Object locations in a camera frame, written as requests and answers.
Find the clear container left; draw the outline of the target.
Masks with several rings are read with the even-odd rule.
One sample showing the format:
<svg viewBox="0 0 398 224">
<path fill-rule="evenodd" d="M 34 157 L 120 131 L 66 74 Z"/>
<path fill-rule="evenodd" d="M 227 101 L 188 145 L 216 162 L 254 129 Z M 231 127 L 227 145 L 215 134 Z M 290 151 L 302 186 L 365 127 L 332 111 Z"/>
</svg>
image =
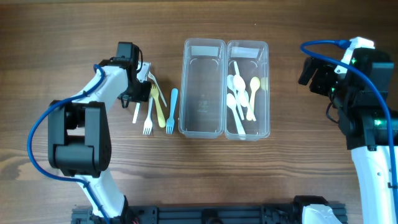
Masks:
<svg viewBox="0 0 398 224">
<path fill-rule="evenodd" d="M 216 139 L 223 132 L 225 56 L 223 40 L 185 41 L 178 127 L 187 138 Z"/>
</svg>

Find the clear container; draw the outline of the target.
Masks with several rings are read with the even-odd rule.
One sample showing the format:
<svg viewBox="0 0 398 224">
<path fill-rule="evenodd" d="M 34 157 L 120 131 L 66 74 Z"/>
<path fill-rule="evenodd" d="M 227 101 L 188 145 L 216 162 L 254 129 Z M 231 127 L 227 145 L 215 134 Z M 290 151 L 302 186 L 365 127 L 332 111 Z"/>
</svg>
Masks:
<svg viewBox="0 0 398 224">
<path fill-rule="evenodd" d="M 216 139 L 223 132 L 225 56 L 223 40 L 185 41 L 178 127 L 187 138 Z"/>
<path fill-rule="evenodd" d="M 227 87 L 227 76 L 235 76 L 236 74 L 234 70 L 234 61 L 237 61 L 240 75 L 246 84 L 246 98 L 248 100 L 251 96 L 249 84 L 252 77 L 258 77 L 261 81 L 261 85 L 255 97 L 254 115 L 256 121 L 251 120 L 250 115 L 247 114 L 248 109 L 241 105 L 244 115 L 244 120 L 241 120 L 241 123 L 246 134 L 244 136 L 239 135 L 234 122 L 233 112 L 227 107 L 227 104 L 225 104 L 224 134 L 227 139 L 240 141 L 258 141 L 267 138 L 271 133 L 268 44 L 258 40 L 230 40 L 227 43 L 225 95 L 228 93 L 233 94 Z"/>
</svg>

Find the clear container right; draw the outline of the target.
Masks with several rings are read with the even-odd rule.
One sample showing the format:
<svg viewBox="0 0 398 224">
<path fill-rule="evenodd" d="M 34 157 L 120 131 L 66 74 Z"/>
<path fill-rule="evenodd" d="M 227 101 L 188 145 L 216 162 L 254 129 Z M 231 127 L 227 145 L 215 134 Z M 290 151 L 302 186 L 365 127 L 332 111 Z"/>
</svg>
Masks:
<svg viewBox="0 0 398 224">
<path fill-rule="evenodd" d="M 251 96 L 249 84 L 252 77 L 258 77 L 261 81 L 261 85 L 255 97 L 254 115 L 256 121 L 251 120 L 250 115 L 247 114 L 248 109 L 241 105 L 244 115 L 244 120 L 241 120 L 241 123 L 246 134 L 244 136 L 239 135 L 234 122 L 233 112 L 227 107 L 227 104 L 225 104 L 224 134 L 227 139 L 240 141 L 258 141 L 267 138 L 271 133 L 268 44 L 258 40 L 230 40 L 227 43 L 225 95 L 228 93 L 233 94 L 227 87 L 227 76 L 235 76 L 236 74 L 234 70 L 234 61 L 237 61 L 240 75 L 246 84 L 246 98 L 248 100 Z"/>
</svg>

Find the clear white curved fork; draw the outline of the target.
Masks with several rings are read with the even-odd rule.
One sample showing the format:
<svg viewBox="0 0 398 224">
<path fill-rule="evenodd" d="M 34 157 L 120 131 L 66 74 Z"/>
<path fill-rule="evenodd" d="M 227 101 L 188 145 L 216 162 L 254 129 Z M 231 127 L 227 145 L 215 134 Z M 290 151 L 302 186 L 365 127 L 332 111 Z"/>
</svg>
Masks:
<svg viewBox="0 0 398 224">
<path fill-rule="evenodd" d="M 160 86 L 159 86 L 159 84 L 158 84 L 158 82 L 156 80 L 156 77 L 151 72 L 149 72 L 148 77 L 155 83 L 155 85 L 156 85 L 156 87 L 157 87 L 157 89 L 158 89 L 158 91 L 160 93 L 160 97 L 161 97 L 165 107 L 167 107 L 167 102 L 166 102 L 166 100 L 164 98 L 164 95 L 163 95 L 163 93 L 161 91 L 161 88 L 160 88 Z"/>
</svg>

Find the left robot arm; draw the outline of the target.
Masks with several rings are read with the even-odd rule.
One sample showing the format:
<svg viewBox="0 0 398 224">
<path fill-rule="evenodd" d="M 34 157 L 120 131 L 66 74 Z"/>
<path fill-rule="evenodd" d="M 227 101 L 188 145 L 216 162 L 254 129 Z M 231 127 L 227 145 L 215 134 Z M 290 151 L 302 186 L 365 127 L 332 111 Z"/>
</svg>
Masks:
<svg viewBox="0 0 398 224">
<path fill-rule="evenodd" d="M 51 102 L 48 114 L 48 160 L 60 179 L 76 182 L 92 205 L 95 223 L 138 223 L 126 196 L 109 170 L 111 137 L 107 112 L 116 100 L 146 102 L 150 82 L 138 79 L 141 49 L 119 42 L 116 55 L 94 66 L 95 76 L 75 96 Z"/>
</svg>

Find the yellow plastic spoon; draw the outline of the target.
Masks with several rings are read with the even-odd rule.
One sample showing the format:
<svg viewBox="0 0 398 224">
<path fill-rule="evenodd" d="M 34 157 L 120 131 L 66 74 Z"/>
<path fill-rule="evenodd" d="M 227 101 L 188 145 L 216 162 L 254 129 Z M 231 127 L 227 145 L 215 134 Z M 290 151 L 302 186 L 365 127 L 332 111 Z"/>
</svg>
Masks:
<svg viewBox="0 0 398 224">
<path fill-rule="evenodd" d="M 251 81 L 250 81 L 250 89 L 251 89 L 251 96 L 249 99 L 249 104 L 251 106 L 252 109 L 252 116 L 251 116 L 251 120 L 254 121 L 254 105 L 255 105 L 255 97 L 256 97 L 256 92 L 258 91 L 258 89 L 260 89 L 260 85 L 261 85 L 261 81 L 258 77 L 252 77 Z"/>
</svg>

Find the white plastic fork straight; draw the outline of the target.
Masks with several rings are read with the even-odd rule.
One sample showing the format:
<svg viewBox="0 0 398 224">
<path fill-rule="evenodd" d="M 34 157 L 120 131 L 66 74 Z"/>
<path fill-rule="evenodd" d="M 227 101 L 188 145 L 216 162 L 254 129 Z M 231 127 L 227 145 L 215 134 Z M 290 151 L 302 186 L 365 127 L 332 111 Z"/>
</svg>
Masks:
<svg viewBox="0 0 398 224">
<path fill-rule="evenodd" d="M 137 78 L 141 83 L 147 81 L 147 76 L 149 74 L 149 71 L 150 71 L 150 62 L 144 62 L 141 71 L 137 74 Z M 133 120 L 132 120 L 133 124 L 135 124 L 137 121 L 140 105 L 141 105 L 140 103 L 136 103 Z"/>
</svg>

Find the yellow plastic fork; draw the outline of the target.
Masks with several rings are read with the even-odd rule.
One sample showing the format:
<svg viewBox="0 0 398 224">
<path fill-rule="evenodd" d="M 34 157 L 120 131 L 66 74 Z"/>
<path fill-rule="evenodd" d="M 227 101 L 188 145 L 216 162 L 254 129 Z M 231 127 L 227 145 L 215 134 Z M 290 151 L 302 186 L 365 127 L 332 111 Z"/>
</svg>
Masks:
<svg viewBox="0 0 398 224">
<path fill-rule="evenodd" d="M 154 84 L 152 84 L 152 86 L 151 86 L 150 95 L 151 95 L 151 97 L 153 97 L 153 99 L 155 101 L 155 108 L 156 108 L 157 120 L 158 120 L 159 127 L 164 128 L 166 126 L 166 121 L 164 118 L 162 107 L 159 102 L 159 90 Z"/>
</svg>

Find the white plastic spoon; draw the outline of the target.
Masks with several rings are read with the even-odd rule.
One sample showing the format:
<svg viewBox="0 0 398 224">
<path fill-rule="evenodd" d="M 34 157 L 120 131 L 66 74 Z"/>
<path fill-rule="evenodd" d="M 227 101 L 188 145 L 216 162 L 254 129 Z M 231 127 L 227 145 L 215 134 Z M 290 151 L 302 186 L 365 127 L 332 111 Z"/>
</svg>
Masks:
<svg viewBox="0 0 398 224">
<path fill-rule="evenodd" d="M 250 105 L 249 100 L 246 98 L 246 84 L 243 78 L 240 75 L 235 75 L 233 78 L 233 83 L 238 91 L 240 103 L 243 103 L 243 106 L 245 106 L 248 109 L 247 114 L 250 115 L 251 119 L 253 121 L 256 121 L 256 117 L 254 115 L 252 106 Z"/>
<path fill-rule="evenodd" d="M 227 104 L 227 107 L 233 112 L 234 122 L 235 122 L 238 134 L 244 136 L 246 134 L 246 132 L 245 132 L 243 125 L 241 123 L 241 120 L 238 116 L 236 99 L 233 94 L 228 93 L 226 95 L 226 104 Z"/>
<path fill-rule="evenodd" d="M 234 97 L 236 99 L 236 106 L 238 108 L 238 112 L 239 112 L 240 118 L 241 118 L 241 120 L 244 120 L 243 110 L 242 110 L 241 104 L 239 102 L 238 93 L 237 93 L 237 90 L 235 88 L 233 80 L 234 80 L 234 76 L 233 75 L 228 75 L 227 76 L 227 87 L 233 92 Z"/>
<path fill-rule="evenodd" d="M 246 84 L 240 75 L 239 67 L 237 61 L 234 61 L 234 70 L 235 70 L 235 76 L 234 76 L 234 85 L 235 88 L 238 91 L 238 98 L 239 102 L 243 107 L 248 106 L 248 100 L 246 99 Z"/>
</svg>

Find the white fork tines down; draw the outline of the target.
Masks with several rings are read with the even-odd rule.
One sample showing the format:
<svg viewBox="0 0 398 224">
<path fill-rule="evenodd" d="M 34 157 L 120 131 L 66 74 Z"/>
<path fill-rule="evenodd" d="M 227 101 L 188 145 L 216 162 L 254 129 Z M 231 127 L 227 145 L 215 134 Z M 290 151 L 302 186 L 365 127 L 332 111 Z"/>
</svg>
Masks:
<svg viewBox="0 0 398 224">
<path fill-rule="evenodd" d="M 147 117 L 144 121 L 143 135 L 150 135 L 152 132 L 152 127 L 153 127 L 153 122 L 151 118 L 152 105 L 153 105 L 153 97 L 150 96 L 148 101 Z"/>
</svg>

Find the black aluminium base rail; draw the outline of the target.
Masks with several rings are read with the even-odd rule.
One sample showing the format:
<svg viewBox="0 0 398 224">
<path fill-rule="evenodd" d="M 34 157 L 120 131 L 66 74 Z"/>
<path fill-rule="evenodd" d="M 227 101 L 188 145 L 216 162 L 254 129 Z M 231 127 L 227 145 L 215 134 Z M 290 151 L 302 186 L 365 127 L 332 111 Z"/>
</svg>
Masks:
<svg viewBox="0 0 398 224">
<path fill-rule="evenodd" d="M 163 223 L 212 223 L 214 218 L 220 223 L 282 224 L 300 223 L 293 215 L 291 204 L 263 206 L 225 207 L 156 207 L 131 206 L 130 209 L 142 224 Z"/>
</svg>

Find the light blue plastic fork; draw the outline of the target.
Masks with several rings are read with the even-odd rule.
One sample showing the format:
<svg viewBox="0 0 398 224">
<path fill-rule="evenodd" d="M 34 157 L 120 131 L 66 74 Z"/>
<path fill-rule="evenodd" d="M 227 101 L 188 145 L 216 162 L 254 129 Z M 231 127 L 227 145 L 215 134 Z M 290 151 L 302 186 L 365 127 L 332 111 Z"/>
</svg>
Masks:
<svg viewBox="0 0 398 224">
<path fill-rule="evenodd" d="M 176 88 L 173 88 L 171 91 L 171 96 L 170 96 L 169 118 L 166 121 L 166 133 L 167 134 L 173 134 L 173 131 L 174 131 L 174 126 L 175 126 L 174 114 L 175 114 L 175 108 L 177 105 L 177 99 L 178 99 L 178 90 Z"/>
</svg>

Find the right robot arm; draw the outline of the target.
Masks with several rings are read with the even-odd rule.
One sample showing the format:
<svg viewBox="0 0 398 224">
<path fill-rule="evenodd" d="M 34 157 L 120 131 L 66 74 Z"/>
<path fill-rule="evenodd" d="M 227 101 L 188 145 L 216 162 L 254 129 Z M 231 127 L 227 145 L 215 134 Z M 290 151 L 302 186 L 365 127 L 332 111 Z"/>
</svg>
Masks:
<svg viewBox="0 0 398 224">
<path fill-rule="evenodd" d="M 336 123 L 351 152 L 365 223 L 397 223 L 397 112 L 385 112 L 394 62 L 388 53 L 358 48 L 339 75 L 341 63 L 304 49 L 308 55 L 298 80 L 329 98 Z"/>
</svg>

